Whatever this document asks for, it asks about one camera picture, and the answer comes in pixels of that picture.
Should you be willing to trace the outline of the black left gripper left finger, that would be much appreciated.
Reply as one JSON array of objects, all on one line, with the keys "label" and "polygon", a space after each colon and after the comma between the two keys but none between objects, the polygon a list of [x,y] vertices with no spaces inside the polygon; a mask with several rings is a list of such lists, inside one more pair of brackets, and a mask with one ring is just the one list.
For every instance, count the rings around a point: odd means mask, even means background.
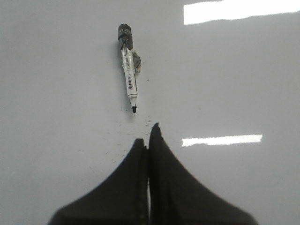
[{"label": "black left gripper left finger", "polygon": [[148,224],[148,156],[143,139],[136,139],[127,156],[106,180],[59,209],[49,224]]}]

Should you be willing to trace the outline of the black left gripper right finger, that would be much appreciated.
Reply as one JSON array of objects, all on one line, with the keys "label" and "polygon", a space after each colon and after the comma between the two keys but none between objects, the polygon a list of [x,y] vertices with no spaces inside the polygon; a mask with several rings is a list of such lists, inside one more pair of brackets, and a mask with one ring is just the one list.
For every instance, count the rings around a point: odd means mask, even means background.
[{"label": "black left gripper right finger", "polygon": [[153,225],[256,225],[246,211],[201,184],[180,163],[154,124],[149,140]]}]

